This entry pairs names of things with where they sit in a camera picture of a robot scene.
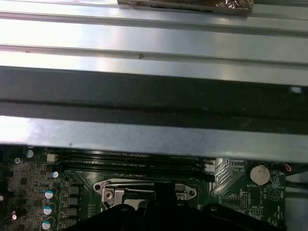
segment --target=metal rail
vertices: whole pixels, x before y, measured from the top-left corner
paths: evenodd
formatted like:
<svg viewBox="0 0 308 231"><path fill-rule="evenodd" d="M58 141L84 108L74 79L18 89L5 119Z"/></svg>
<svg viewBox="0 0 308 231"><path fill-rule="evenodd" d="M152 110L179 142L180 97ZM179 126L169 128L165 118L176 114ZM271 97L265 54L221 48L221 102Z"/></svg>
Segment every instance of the metal rail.
<svg viewBox="0 0 308 231"><path fill-rule="evenodd" d="M135 10L112 1L4 0L0 66L306 87L308 8L286 2L256 4L249 17L238 17ZM19 78L10 82L0 76L0 91L8 92L5 100L16 100L15 93L23 90L25 81ZM44 76L33 78L42 81ZM66 97L73 90L59 94ZM10 114L8 108L1 104L0 114ZM13 116L2 116L0 124L1 143L308 162L304 135Z"/></svg>

